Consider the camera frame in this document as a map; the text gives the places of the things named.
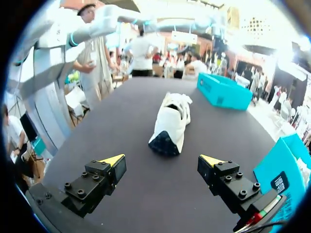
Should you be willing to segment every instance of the white t-shirt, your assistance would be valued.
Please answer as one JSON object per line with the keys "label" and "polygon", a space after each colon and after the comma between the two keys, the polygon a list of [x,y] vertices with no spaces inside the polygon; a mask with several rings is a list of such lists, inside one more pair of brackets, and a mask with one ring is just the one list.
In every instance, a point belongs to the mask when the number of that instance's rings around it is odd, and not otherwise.
{"label": "white t-shirt", "polygon": [[104,36],[87,41],[85,49],[77,58],[77,61],[81,65],[87,64],[92,60],[94,61],[94,65],[96,65],[89,74],[80,72],[80,81],[84,90],[93,88],[103,80],[112,83],[104,46]]}
{"label": "white t-shirt", "polygon": [[183,74],[182,79],[198,79],[199,73],[207,73],[207,66],[200,60],[195,60],[193,62],[190,62],[190,66],[193,66],[194,68],[194,75],[186,75],[185,71]]}
{"label": "white t-shirt", "polygon": [[8,140],[13,142],[14,146],[19,144],[19,136],[22,131],[24,131],[20,120],[16,116],[9,116],[9,125],[6,126]]}
{"label": "white t-shirt", "polygon": [[133,39],[125,48],[124,52],[131,51],[133,61],[131,68],[133,70],[152,70],[152,58],[145,58],[146,54],[151,52],[157,45],[147,36],[139,36]]}
{"label": "white t-shirt", "polygon": [[176,70],[184,70],[185,68],[185,62],[184,60],[178,60],[177,64],[176,64]]}

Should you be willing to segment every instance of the chair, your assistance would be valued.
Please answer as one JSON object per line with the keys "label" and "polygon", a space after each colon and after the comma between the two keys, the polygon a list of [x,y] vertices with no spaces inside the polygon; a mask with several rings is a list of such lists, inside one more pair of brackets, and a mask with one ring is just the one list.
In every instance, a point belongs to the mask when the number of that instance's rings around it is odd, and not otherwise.
{"label": "chair", "polygon": [[281,104],[281,110],[280,110],[280,117],[276,122],[276,126],[279,127],[279,130],[277,131],[277,135],[282,131],[282,128],[285,123],[287,123],[289,119],[290,113],[288,112],[288,109],[284,106],[284,104]]}
{"label": "chair", "polygon": [[75,86],[68,94],[65,95],[67,106],[69,107],[70,118],[74,126],[76,126],[89,111],[86,104],[86,96],[80,87]]}

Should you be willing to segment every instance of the black pants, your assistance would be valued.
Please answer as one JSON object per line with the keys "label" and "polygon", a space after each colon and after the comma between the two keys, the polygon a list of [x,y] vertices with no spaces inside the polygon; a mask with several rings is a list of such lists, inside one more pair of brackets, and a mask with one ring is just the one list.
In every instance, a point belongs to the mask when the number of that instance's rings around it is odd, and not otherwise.
{"label": "black pants", "polygon": [[23,179],[22,175],[24,174],[30,178],[34,177],[31,162],[24,162],[21,158],[22,154],[25,153],[26,150],[27,144],[24,144],[20,150],[19,155],[17,155],[15,164],[9,158],[9,167],[13,172],[16,184],[18,185],[23,194],[25,194],[28,190],[28,185],[27,182]]}
{"label": "black pants", "polygon": [[174,73],[174,78],[175,79],[181,79],[183,77],[183,72],[180,71],[180,70],[177,70],[175,73]]}
{"label": "black pants", "polygon": [[145,70],[137,70],[133,69],[132,77],[152,77],[153,72],[152,69],[145,69]]}
{"label": "black pants", "polygon": [[31,161],[23,161],[21,157],[22,154],[25,153],[26,151],[27,151],[27,144],[24,144],[20,149],[19,155],[17,156],[15,166],[20,173],[30,178],[33,178],[34,173],[33,173]]}

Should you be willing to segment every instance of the person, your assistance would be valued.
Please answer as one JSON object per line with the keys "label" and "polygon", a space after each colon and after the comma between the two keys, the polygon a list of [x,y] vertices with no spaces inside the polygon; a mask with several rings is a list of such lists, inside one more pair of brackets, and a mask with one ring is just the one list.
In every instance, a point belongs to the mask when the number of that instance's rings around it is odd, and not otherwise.
{"label": "person", "polygon": [[161,56],[160,53],[157,52],[154,57],[152,58],[152,63],[153,64],[159,64],[159,62],[161,61]]}
{"label": "person", "polygon": [[176,71],[174,73],[174,78],[181,79],[183,77],[184,68],[185,68],[184,56],[182,54],[179,54],[177,58]]}
{"label": "person", "polygon": [[266,78],[264,76],[264,73],[261,72],[261,76],[260,76],[259,83],[258,83],[258,88],[257,88],[257,97],[258,97],[258,99],[261,98],[262,93],[264,91],[264,83],[265,83],[265,81],[266,81]]}
{"label": "person", "polygon": [[246,78],[247,80],[251,81],[252,80],[252,76],[253,76],[253,73],[251,72],[250,70],[250,66],[247,65],[245,70],[243,71],[242,73],[242,77]]}
{"label": "person", "polygon": [[227,60],[225,58],[225,53],[222,52],[221,61],[217,69],[217,74],[225,76],[227,72]]}
{"label": "person", "polygon": [[[87,4],[79,10],[77,15],[85,23],[91,23],[95,18],[95,6],[95,4]],[[73,64],[73,69],[80,72],[80,82],[90,110],[93,110],[113,91],[110,69],[118,69],[111,62],[105,41],[104,36],[88,41],[85,49]]]}
{"label": "person", "polygon": [[185,60],[185,66],[190,64],[190,62],[191,62],[191,55],[187,54],[187,57],[186,57],[186,60]]}
{"label": "person", "polygon": [[148,37],[144,36],[144,28],[139,28],[139,36],[133,39],[124,51],[133,56],[132,77],[152,77],[152,58],[158,51],[158,46]]}
{"label": "person", "polygon": [[279,85],[274,86],[274,94],[273,94],[271,102],[269,103],[269,106],[271,109],[273,109],[274,105],[278,101],[278,98],[280,97],[280,94],[281,94],[281,89],[282,87]]}
{"label": "person", "polygon": [[293,103],[293,100],[291,98],[288,98],[283,103],[283,106],[288,110],[288,118],[290,118],[292,114],[292,103]]}
{"label": "person", "polygon": [[15,149],[12,151],[13,158],[10,159],[9,165],[14,172],[14,178],[17,185],[23,193],[28,190],[28,185],[23,178],[27,176],[33,181],[34,173],[32,169],[32,163],[29,160],[29,154],[27,152],[27,138],[24,132],[23,126],[20,120],[16,116],[8,114],[8,108],[4,104],[2,106],[2,117],[4,124],[4,131],[7,134],[6,152],[10,154],[10,145],[13,144]]}
{"label": "person", "polygon": [[259,97],[257,96],[257,88],[258,88],[258,84],[260,81],[260,68],[256,69],[256,73],[253,76],[253,81],[250,87],[250,91],[253,93],[253,97],[252,97],[252,102],[255,104],[255,97],[257,97],[257,99],[259,100]]}
{"label": "person", "polygon": [[278,101],[276,102],[276,104],[274,105],[274,109],[276,110],[277,113],[280,112],[281,110],[281,106],[282,104],[284,103],[284,101],[286,100],[287,98],[287,90],[286,88],[284,88],[283,90],[281,90],[281,94],[280,94],[280,97],[278,98]]}
{"label": "person", "polygon": [[254,75],[255,75],[255,73],[256,73],[256,68],[255,68],[255,67],[252,67],[252,69],[251,69],[251,73],[252,73],[252,76],[251,76],[251,80],[250,80],[250,84],[249,84],[248,89],[250,89],[250,88],[251,88],[252,83],[253,83]]}
{"label": "person", "polygon": [[268,83],[269,83],[268,77],[266,76],[266,77],[265,77],[265,81],[264,81],[264,92],[263,92],[263,94],[262,94],[262,98],[263,98],[264,100],[266,100],[266,98],[267,98],[267,96],[268,96],[268,91],[269,91],[269,89],[270,89],[270,87],[268,86]]}
{"label": "person", "polygon": [[182,79],[197,80],[199,73],[207,73],[207,66],[201,61],[201,56],[194,53],[191,62],[185,66]]}

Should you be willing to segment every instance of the man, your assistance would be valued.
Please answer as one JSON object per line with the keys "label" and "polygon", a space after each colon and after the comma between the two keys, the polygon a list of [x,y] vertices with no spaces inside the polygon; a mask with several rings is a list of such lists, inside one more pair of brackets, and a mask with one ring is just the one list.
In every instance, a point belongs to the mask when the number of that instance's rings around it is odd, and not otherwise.
{"label": "man", "polygon": [[28,185],[23,179],[22,175],[34,178],[32,170],[32,164],[27,162],[29,154],[27,152],[27,138],[23,130],[20,120],[16,116],[9,116],[7,106],[2,106],[2,117],[4,124],[4,131],[7,135],[6,149],[7,153],[10,154],[10,145],[14,145],[12,161],[9,161],[12,170],[14,172],[15,180],[23,193],[28,189]]}
{"label": "man", "polygon": [[134,38],[124,48],[124,51],[133,57],[131,63],[132,77],[152,77],[152,58],[157,53],[158,46],[154,39],[145,36],[143,26],[138,29],[139,36]]}
{"label": "man", "polygon": [[283,103],[283,106],[288,110],[288,119],[290,119],[291,114],[292,114],[292,103],[293,103],[293,100],[291,98],[288,98]]}
{"label": "man", "polygon": [[[85,5],[78,12],[78,16],[85,23],[92,22],[95,18],[95,7],[95,4]],[[105,43],[103,36],[88,41],[73,65],[73,69],[80,71],[80,81],[90,110],[113,91],[110,69],[118,69],[112,63]]]}
{"label": "man", "polygon": [[255,97],[257,97],[257,99],[259,100],[259,97],[257,96],[258,95],[257,94],[257,88],[258,88],[259,81],[260,81],[260,73],[261,73],[261,69],[257,68],[256,74],[254,74],[254,76],[253,76],[253,81],[252,81],[251,87],[249,89],[253,93],[252,102],[254,104],[255,104],[255,101],[254,101]]}
{"label": "man", "polygon": [[246,66],[246,69],[242,73],[242,77],[246,78],[247,80],[252,80],[253,73],[251,72],[251,67],[249,65]]}
{"label": "man", "polygon": [[194,53],[191,62],[185,66],[182,79],[197,80],[199,73],[207,73],[207,66],[201,61],[201,56]]}
{"label": "man", "polygon": [[264,91],[264,84],[266,82],[266,77],[264,76],[264,73],[261,72],[261,76],[260,76],[260,79],[259,79],[259,83],[258,83],[258,89],[257,89],[257,96],[258,96],[258,99],[261,98],[262,96],[262,93]]}

